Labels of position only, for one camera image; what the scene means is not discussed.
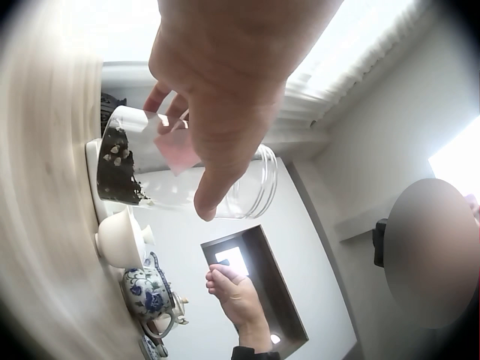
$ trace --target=person's hand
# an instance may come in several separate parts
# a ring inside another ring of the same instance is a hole
[[[144,110],[187,109],[205,165],[194,205],[204,220],[246,171],[274,120],[288,76],[341,0],[158,0],[161,25],[149,60],[158,80]]]
[[[270,351],[270,330],[252,281],[220,264],[211,265],[205,278],[208,292],[218,298],[225,315],[237,327],[239,345],[256,353]]]

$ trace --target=wrist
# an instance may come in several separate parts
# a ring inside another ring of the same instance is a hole
[[[255,322],[247,322],[237,326],[239,331],[239,345],[253,348],[255,354],[272,350],[270,328],[263,317]]]

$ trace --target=glass jar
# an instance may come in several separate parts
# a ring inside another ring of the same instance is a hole
[[[203,172],[187,121],[126,106],[112,113],[98,156],[100,199],[194,211],[193,197]],[[261,144],[245,174],[218,205],[216,217],[259,217],[272,203],[276,185],[275,154]]]

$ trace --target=white curtain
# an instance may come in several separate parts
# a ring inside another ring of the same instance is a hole
[[[419,0],[345,0],[289,77],[279,120],[306,128],[337,104],[415,26]]]

